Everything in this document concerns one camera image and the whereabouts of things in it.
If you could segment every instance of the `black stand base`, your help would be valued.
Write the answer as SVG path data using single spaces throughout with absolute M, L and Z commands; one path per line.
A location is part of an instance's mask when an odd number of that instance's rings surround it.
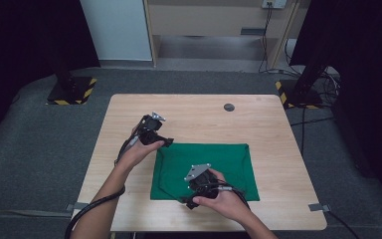
M 87 102 L 96 79 L 91 77 L 73 77 L 76 86 L 72 92 L 64 91 L 59 83 L 56 83 L 48 96 L 48 105 L 82 105 Z
M 322 99 L 318 93 L 311 89 L 306 94 L 306 97 L 300 100 L 297 96 L 294 95 L 293 89 L 296 84 L 296 80 L 280 80 L 276 82 L 276 87 L 279 91 L 281 97 L 282 105 L 285 109 L 293 107 L 306 107 L 310 109 L 321 108 Z

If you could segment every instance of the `green cloth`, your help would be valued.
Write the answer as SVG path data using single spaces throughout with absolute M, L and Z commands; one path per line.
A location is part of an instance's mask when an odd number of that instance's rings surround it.
M 178 200 L 193 191 L 184 180 L 191 165 L 212 164 L 226 181 L 245 192 L 248 201 L 260 201 L 247 144 L 173 143 L 157 150 L 150 199 Z

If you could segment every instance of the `wall outlet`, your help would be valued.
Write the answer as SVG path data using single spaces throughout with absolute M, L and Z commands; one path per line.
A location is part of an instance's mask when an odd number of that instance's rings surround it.
M 269 9 L 269 3 L 271 4 L 271 8 L 283 9 L 287 4 L 287 0 L 263 0 L 262 8 Z

